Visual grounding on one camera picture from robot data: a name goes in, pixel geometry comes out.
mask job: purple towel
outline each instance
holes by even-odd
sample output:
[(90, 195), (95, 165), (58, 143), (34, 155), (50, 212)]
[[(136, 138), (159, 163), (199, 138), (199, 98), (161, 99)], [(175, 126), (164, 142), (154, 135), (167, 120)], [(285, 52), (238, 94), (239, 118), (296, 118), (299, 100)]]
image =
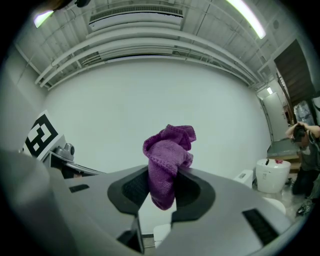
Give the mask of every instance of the purple towel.
[(143, 143), (143, 153), (149, 158), (148, 183), (152, 201), (162, 210), (169, 209), (175, 199), (174, 179), (178, 167), (189, 167), (194, 156), (187, 151), (196, 140), (192, 126), (167, 125), (157, 135)]

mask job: black slot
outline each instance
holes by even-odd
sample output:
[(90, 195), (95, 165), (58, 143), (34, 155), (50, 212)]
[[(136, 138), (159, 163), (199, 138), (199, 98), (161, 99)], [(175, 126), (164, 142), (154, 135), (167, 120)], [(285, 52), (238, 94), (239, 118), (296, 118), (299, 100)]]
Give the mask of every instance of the black slot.
[(256, 209), (243, 211), (242, 214), (249, 222), (250, 226), (262, 242), (266, 246), (278, 237), (277, 232), (269, 225), (265, 218)]
[(78, 191), (81, 191), (81, 190), (86, 190), (88, 188), (89, 188), (89, 186), (86, 185), (86, 184), (81, 184), (81, 185), (76, 185), (76, 186), (69, 187), (71, 193), (75, 193), (75, 192), (78, 192)]

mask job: white bucket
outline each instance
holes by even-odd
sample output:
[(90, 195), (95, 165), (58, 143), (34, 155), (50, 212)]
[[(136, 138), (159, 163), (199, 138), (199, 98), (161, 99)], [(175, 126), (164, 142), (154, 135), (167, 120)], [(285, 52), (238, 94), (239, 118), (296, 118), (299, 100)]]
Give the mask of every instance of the white bucket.
[(258, 190), (264, 193), (278, 193), (284, 187), (291, 163), (282, 161), (276, 163), (274, 159), (261, 159), (256, 162), (255, 175)]

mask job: air conditioner vent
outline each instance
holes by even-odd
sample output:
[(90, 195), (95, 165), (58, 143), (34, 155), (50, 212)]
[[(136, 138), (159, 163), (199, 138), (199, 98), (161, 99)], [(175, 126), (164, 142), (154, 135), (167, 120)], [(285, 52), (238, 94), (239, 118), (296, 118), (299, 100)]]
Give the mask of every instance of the air conditioner vent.
[(105, 19), (110, 16), (115, 16), (125, 13), (163, 13), (175, 16), (183, 16), (183, 12), (179, 8), (174, 8), (165, 5), (151, 5), (151, 4), (140, 4), (140, 5), (128, 5), (122, 7), (116, 7), (109, 10), (102, 11), (95, 15), (92, 15), (90, 18), (90, 23), (97, 21), (99, 19)]

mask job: white door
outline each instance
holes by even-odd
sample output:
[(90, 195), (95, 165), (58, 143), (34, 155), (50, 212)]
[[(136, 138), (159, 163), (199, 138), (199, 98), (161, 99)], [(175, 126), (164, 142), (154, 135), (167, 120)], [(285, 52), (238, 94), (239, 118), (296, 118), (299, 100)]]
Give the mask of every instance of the white door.
[(273, 140), (278, 141), (286, 137), (285, 132), (289, 128), (286, 114), (279, 99), (278, 94), (275, 92), (263, 100), (265, 109), (269, 116)]

